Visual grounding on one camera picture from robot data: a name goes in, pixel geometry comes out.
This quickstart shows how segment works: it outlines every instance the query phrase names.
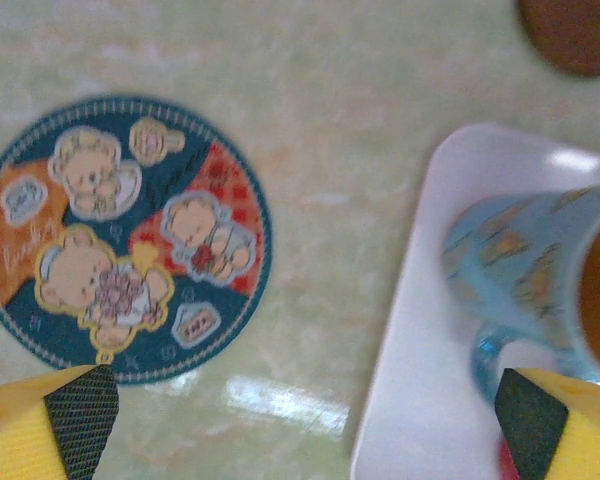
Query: red object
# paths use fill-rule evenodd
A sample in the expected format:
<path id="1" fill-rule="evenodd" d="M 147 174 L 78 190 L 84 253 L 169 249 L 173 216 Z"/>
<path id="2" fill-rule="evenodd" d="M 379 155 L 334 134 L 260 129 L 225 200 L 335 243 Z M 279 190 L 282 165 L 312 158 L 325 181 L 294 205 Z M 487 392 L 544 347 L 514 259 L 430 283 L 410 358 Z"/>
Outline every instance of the red object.
<path id="1" fill-rule="evenodd" d="M 501 480 L 520 480 L 520 475 L 518 475 L 518 470 L 516 470 L 507 441 L 504 438 L 500 441 L 498 463 L 500 464 Z"/>
<path id="2" fill-rule="evenodd" d="M 193 254 L 191 265 L 198 272 L 206 272 L 213 261 L 213 253 L 210 245 L 200 245 Z"/>

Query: orange pattern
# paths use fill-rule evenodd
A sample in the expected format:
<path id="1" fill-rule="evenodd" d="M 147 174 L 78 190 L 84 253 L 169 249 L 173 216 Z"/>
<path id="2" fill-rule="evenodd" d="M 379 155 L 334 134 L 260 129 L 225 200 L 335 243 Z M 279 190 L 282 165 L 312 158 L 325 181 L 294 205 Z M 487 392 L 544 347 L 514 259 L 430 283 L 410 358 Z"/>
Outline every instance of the orange pattern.
<path id="1" fill-rule="evenodd" d="M 0 304 L 5 305 L 25 281 L 34 275 L 38 252 L 64 230 L 62 217 L 69 205 L 64 189 L 47 173 L 47 159 L 0 171 L 0 197 L 5 187 L 23 175 L 46 185 L 46 203 L 32 219 L 19 227 L 8 225 L 0 204 Z"/>
<path id="2" fill-rule="evenodd" d="M 231 207 L 234 222 L 252 231 L 256 237 L 256 258 L 249 271 L 236 277 L 230 287 L 236 292 L 250 295 L 256 286 L 263 258 L 263 228 L 255 192 L 247 175 L 236 159 L 219 143 L 211 145 L 207 158 L 196 178 L 186 191 L 205 190 L 213 194 L 220 205 Z M 171 259 L 173 244 L 160 233 L 162 211 L 151 216 L 131 234 L 129 248 L 136 242 L 153 243 L 160 254 L 158 261 L 174 275 L 186 275 L 186 269 Z"/>

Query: yellow object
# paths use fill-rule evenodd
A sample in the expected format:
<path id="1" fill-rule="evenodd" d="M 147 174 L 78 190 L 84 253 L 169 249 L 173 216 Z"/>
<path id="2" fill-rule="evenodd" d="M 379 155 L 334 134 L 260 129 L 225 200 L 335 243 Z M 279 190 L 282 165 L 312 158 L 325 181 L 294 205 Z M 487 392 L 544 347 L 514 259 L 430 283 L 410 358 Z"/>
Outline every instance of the yellow object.
<path id="1" fill-rule="evenodd" d="M 496 414 L 521 479 L 600 480 L 600 386 L 507 369 Z"/>
<path id="2" fill-rule="evenodd" d="M 61 480 L 68 472 L 72 479 L 91 478 L 117 401 L 108 366 L 74 367 L 0 386 L 0 479 Z M 78 456 L 86 469 L 76 470 Z"/>

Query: marble table surface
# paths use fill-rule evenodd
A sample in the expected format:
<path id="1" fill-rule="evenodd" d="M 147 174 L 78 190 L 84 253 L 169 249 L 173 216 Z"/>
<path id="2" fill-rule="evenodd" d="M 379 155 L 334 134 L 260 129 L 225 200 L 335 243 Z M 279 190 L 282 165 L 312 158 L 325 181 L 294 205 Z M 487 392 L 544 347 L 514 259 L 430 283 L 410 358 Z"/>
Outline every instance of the marble table surface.
<path id="1" fill-rule="evenodd" d="M 0 152 L 42 113 L 116 92 L 235 141 L 275 259 L 222 354 L 121 389 L 97 479 L 346 479 L 435 146 L 492 121 L 600 152 L 600 80 L 540 60 L 510 1 L 0 1 Z M 46 371 L 0 325 L 0 383 Z"/>

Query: mug handle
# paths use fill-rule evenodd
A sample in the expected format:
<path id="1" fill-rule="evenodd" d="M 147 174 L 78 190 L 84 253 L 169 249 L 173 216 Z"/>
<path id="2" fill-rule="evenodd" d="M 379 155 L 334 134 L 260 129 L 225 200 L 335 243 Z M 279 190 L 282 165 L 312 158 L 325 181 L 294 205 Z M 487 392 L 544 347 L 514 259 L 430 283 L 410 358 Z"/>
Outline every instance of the mug handle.
<path id="1" fill-rule="evenodd" d="M 473 342 L 471 350 L 471 373 L 482 397 L 489 405 L 496 401 L 498 385 L 498 357 L 509 343 L 518 340 L 518 335 L 502 327 L 483 324 Z"/>

